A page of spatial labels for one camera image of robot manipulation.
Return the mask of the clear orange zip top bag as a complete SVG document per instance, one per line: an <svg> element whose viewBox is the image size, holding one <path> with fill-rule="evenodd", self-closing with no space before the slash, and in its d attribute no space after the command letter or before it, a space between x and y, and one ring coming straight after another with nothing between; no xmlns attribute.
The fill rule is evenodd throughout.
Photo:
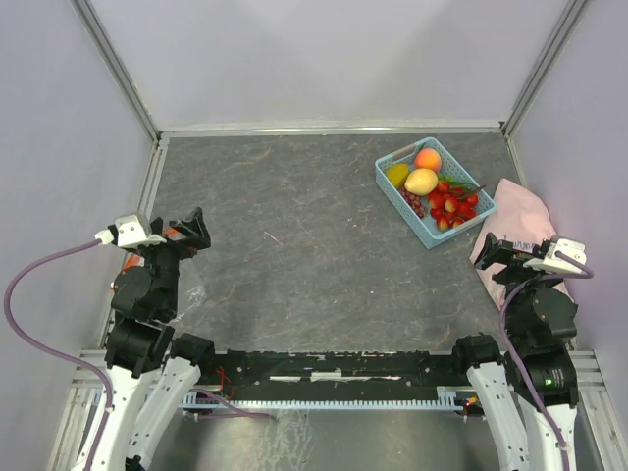
<svg viewBox="0 0 628 471"><path fill-rule="evenodd" d="M167 228L162 232L162 236L179 240L183 235L173 228ZM143 266L144 259L132 253L126 260L123 271L134 266ZM197 311L207 297L205 283L192 258L180 262L180 278L178 287L178 309L176 317L172 322L179 323L183 317Z"/></svg>

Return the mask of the yellow mango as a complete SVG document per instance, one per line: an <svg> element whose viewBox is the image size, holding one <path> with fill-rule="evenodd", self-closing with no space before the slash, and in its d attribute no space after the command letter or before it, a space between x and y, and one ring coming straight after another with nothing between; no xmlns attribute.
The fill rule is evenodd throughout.
<svg viewBox="0 0 628 471"><path fill-rule="evenodd" d="M412 194L425 196L432 192L438 183L439 177L436 172L427 168L419 168L408 175L404 188Z"/></svg>

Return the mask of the orange pink peach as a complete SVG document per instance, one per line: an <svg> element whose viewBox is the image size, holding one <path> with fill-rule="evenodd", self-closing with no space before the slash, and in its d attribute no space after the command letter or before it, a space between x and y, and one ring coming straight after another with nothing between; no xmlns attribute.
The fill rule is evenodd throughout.
<svg viewBox="0 0 628 471"><path fill-rule="evenodd" d="M416 169L429 169L438 173L442 168L442 157L440 153L434 148L421 149L414 160Z"/></svg>

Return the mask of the yellow star fruit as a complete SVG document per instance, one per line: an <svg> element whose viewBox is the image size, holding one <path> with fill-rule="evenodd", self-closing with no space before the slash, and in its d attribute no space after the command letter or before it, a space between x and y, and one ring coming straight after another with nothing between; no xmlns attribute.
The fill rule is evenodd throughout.
<svg viewBox="0 0 628 471"><path fill-rule="evenodd" d="M385 175L396 189L401 189L404 186L410 172L411 169L408 164L398 163L389 167L385 171Z"/></svg>

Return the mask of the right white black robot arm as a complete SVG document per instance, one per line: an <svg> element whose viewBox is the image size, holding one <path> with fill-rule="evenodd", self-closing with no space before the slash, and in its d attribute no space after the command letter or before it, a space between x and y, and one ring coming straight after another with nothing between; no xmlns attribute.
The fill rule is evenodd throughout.
<svg viewBox="0 0 628 471"><path fill-rule="evenodd" d="M502 470L573 470L578 377L568 352L577 304L558 285L589 279L584 244L554 236L529 251L487 234L474 261L479 271L501 267L498 325L505 350L488 335L458 340L450 372L475 394L460 416L488 423Z"/></svg>

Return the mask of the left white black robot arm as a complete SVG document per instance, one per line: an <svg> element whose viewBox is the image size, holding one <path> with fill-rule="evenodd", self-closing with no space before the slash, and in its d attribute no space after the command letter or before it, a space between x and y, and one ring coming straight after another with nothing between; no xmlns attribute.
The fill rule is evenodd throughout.
<svg viewBox="0 0 628 471"><path fill-rule="evenodd" d="M74 467L146 470L184 397L217 371L213 342L175 339L170 324L178 314L180 264L209 248L211 238L199 207L169 225L131 213L96 237L143 262L113 282L104 392Z"/></svg>

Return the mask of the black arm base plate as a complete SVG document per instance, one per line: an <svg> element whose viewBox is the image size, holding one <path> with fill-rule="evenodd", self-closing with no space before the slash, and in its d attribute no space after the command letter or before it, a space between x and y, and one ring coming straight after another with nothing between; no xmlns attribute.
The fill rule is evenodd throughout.
<svg viewBox="0 0 628 471"><path fill-rule="evenodd" d="M232 399L429 399L437 387L468 387L467 370L503 357L495 352L236 351L196 363L195 386L224 385Z"/></svg>

